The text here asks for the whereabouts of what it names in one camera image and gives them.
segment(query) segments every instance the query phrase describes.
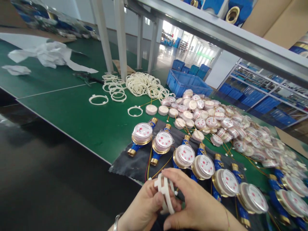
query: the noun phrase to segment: green table surface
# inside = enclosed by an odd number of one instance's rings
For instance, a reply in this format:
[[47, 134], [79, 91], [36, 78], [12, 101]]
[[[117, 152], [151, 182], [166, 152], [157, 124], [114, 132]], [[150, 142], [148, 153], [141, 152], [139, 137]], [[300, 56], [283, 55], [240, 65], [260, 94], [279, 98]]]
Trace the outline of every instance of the green table surface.
[[[118, 46], [114, 43], [109, 43], [112, 53], [112, 59], [119, 59]], [[94, 39], [78, 39], [75, 42], [67, 43], [67, 46], [76, 52], [72, 53], [71, 60], [98, 70], [98, 73], [92, 74], [93, 77], [100, 78], [107, 72], [106, 62], [103, 55], [102, 45], [100, 41]], [[56, 69], [44, 67], [37, 58], [27, 58], [26, 60], [15, 63], [7, 57], [7, 54], [13, 50], [19, 49], [18, 47], [0, 40], [0, 66], [4, 65], [19, 65], [26, 66], [31, 70], [30, 75], [13, 76], [9, 74], [6, 69], [0, 68], [0, 87], [13, 95], [15, 98], [28, 97], [35, 94], [44, 92], [74, 87], [84, 84], [84, 81], [73, 76], [73, 71], [68, 66], [57, 66]], [[127, 51], [127, 65], [131, 68], [137, 66], [136, 55]], [[142, 59], [143, 70], [147, 70], [148, 61]]]
[[[106, 72], [106, 64], [101, 48], [101, 43], [96, 40], [79, 39], [76, 42], [69, 43], [68, 46], [82, 54], [73, 54], [72, 60], [78, 64], [94, 68], [99, 73], [93, 74], [100, 78]], [[16, 49], [4, 41], [0, 41], [0, 64], [15, 65], [7, 57], [7, 53]], [[118, 49], [113, 43], [110, 43], [112, 58], [118, 59]], [[131, 52], [127, 52], [127, 62], [132, 68], [136, 67], [137, 57]], [[124, 103], [111, 100], [109, 93], [102, 90], [99, 83], [91, 84], [91, 88], [82, 85], [84, 82], [75, 76], [73, 71], [67, 66], [58, 66], [56, 69], [43, 67], [35, 58], [28, 58], [18, 65], [27, 66], [32, 70], [29, 76], [12, 76], [6, 70], [0, 69], [0, 87], [15, 96], [17, 100], [25, 107], [57, 127], [59, 130], [76, 140], [78, 143], [103, 158], [108, 163], [113, 163], [121, 151], [131, 141], [131, 133], [134, 126], [140, 122], [149, 121], [152, 116], [145, 112], [140, 117], [130, 117], [127, 109], [132, 106], [143, 105], [150, 101], [146, 96], [135, 97], [126, 90], [127, 100]], [[147, 60], [142, 60], [143, 69], [148, 65]], [[153, 75], [161, 80], [162, 85], [166, 84], [169, 69], [158, 69], [153, 71]], [[109, 102], [102, 106], [95, 106], [89, 103], [92, 95], [107, 95]], [[227, 102], [214, 97], [222, 103]], [[248, 113], [239, 109], [244, 115]], [[131, 113], [139, 114], [138, 109]], [[166, 121], [166, 116], [156, 114], [156, 117]], [[251, 116], [256, 123], [267, 126], [277, 136], [273, 126], [268, 125], [260, 119]], [[170, 118], [169, 123], [173, 126], [174, 119]], [[215, 147], [209, 141], [204, 144], [218, 153], [226, 153], [223, 147]], [[264, 191], [269, 190], [267, 178], [261, 174], [252, 164], [242, 155], [231, 150], [233, 158], [244, 163], [247, 168], [247, 181], [255, 184]], [[301, 158], [308, 165], [308, 159]]]

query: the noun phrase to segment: plastic ring pile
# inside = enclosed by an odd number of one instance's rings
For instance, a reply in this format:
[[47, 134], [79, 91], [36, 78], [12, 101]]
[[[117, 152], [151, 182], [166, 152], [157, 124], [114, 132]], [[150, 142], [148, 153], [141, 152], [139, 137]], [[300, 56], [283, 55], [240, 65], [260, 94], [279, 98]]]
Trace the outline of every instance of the plastic ring pile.
[[124, 91], [126, 87], [122, 86], [125, 84], [125, 82], [122, 79], [112, 74], [103, 75], [102, 78], [105, 81], [105, 84], [103, 85], [103, 90], [110, 94], [113, 101], [124, 102], [127, 99], [127, 96]]
[[126, 77], [126, 87], [134, 96], [148, 95], [160, 101], [169, 96], [169, 90], [160, 84], [154, 76], [136, 72]]

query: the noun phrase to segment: white wall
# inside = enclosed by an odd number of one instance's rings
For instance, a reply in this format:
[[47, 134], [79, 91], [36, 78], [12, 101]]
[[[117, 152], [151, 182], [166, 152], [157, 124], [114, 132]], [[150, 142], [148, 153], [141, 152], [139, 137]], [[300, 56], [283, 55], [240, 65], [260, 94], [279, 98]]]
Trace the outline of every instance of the white wall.
[[212, 71], [205, 80], [205, 83], [217, 89], [239, 59], [240, 57], [224, 50], [215, 60]]
[[[42, 0], [46, 5], [56, 8], [58, 11], [65, 13], [71, 17], [95, 23], [92, 14], [90, 0]], [[115, 9], [113, 0], [102, 0], [105, 13], [107, 28], [116, 30]], [[127, 9], [125, 14], [125, 32], [137, 36], [138, 31], [138, 16]], [[162, 26], [158, 27], [158, 34], [162, 32]], [[153, 22], [150, 25], [145, 24], [143, 20], [143, 38], [152, 39]]]

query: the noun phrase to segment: yellow wire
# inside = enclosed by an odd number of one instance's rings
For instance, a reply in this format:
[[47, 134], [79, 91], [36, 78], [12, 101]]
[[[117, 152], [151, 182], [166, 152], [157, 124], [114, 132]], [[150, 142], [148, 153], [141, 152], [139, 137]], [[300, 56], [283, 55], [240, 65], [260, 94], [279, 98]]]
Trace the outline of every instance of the yellow wire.
[[172, 156], [171, 156], [170, 159], [167, 161], [167, 163], [165, 163], [165, 165], [164, 165], [154, 176], [152, 176], [152, 179], [153, 179], [154, 177], [156, 177], [156, 175], [157, 175], [158, 173], [160, 173], [161, 170], [163, 170], [163, 168], [169, 163], [169, 161], [171, 160], [171, 158], [172, 158]]
[[150, 157], [149, 157], [149, 162], [148, 162], [148, 178], [147, 178], [147, 180], [149, 180], [149, 171], [150, 171], [151, 156], [152, 156], [152, 148], [151, 148]]

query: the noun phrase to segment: cardboard box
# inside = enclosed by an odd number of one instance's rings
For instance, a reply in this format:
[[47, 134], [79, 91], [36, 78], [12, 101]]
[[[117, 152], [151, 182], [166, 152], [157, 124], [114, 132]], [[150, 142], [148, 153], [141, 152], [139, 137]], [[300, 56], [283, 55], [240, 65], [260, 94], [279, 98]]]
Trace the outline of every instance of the cardboard box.
[[258, 0], [242, 29], [289, 49], [308, 31], [308, 1]]
[[308, 1], [293, 0], [263, 38], [286, 49], [308, 31]]
[[242, 29], [263, 37], [292, 0], [258, 0]]

